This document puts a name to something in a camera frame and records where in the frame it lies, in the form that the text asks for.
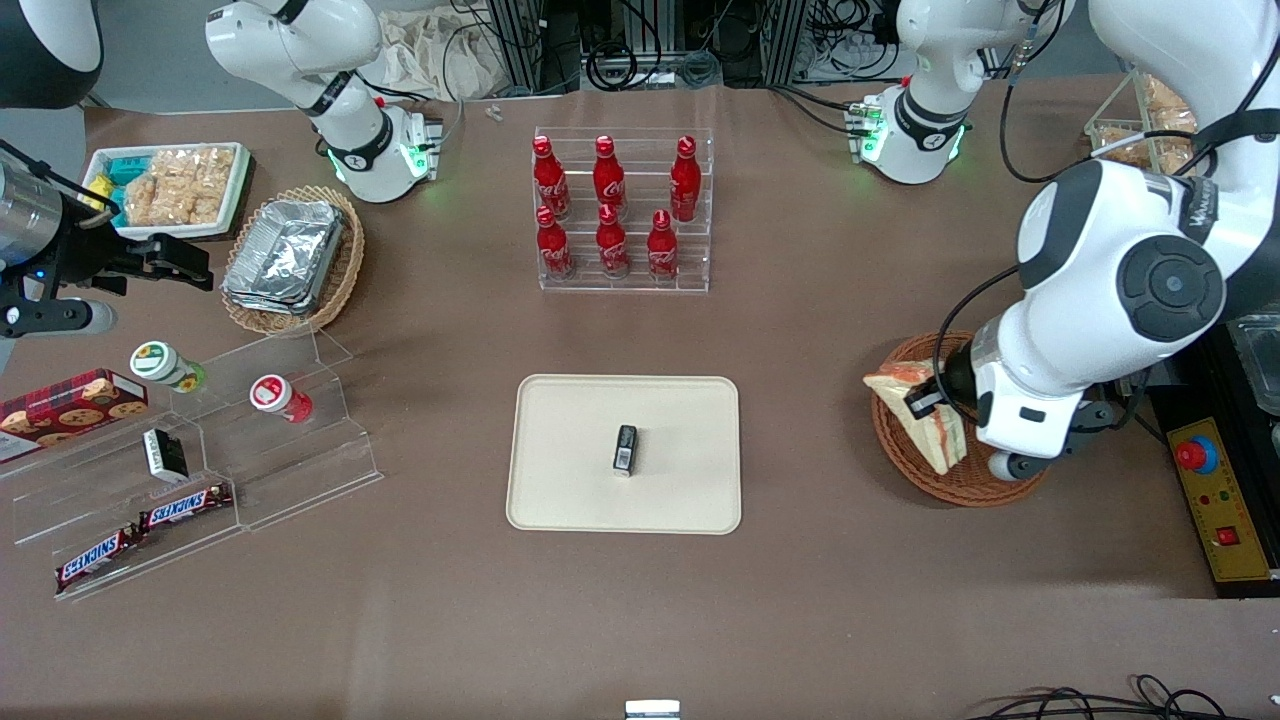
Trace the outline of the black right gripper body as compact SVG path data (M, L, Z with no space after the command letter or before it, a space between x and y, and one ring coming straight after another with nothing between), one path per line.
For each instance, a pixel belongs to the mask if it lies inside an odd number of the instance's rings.
M147 279L146 247L116 233L111 217L87 205L42 210L42 297L73 284L124 295L129 278Z

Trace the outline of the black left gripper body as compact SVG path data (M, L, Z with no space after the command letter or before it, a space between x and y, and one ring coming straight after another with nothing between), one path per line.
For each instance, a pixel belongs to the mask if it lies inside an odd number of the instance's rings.
M972 365L973 341L968 340L941 357L940 392L961 416L988 416L989 398L977 388L977 374Z

